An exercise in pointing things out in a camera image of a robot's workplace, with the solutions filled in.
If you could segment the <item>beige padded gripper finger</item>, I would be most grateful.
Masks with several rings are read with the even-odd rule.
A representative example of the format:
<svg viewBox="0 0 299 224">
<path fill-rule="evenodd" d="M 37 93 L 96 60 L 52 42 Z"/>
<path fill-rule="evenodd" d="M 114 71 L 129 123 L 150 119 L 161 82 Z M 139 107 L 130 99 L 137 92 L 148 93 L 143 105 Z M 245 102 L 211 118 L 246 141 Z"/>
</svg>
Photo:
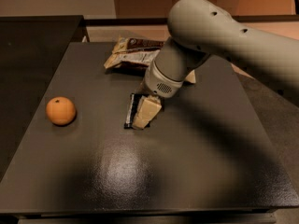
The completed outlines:
<svg viewBox="0 0 299 224">
<path fill-rule="evenodd" d="M 148 89 L 148 87 L 146 86 L 145 82 L 142 81 L 139 85 L 139 87 L 136 90 L 137 94 L 144 94 L 144 95 L 148 95 L 150 93 L 150 90 Z"/>
<path fill-rule="evenodd" d="M 160 112 L 162 102 L 158 96 L 141 96 L 133 119 L 133 128 L 143 130 Z"/>
</svg>

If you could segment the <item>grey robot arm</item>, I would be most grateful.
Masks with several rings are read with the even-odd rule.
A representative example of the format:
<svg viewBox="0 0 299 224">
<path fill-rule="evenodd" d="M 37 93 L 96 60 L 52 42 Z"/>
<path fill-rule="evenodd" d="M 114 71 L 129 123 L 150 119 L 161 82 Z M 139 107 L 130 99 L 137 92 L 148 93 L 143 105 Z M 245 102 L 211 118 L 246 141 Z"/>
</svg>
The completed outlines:
<svg viewBox="0 0 299 224">
<path fill-rule="evenodd" d="M 234 64 L 294 105 L 299 102 L 299 41 L 249 28 L 207 0 L 171 8 L 170 37 L 146 70 L 132 126 L 144 129 L 185 77 L 211 55 Z"/>
</svg>

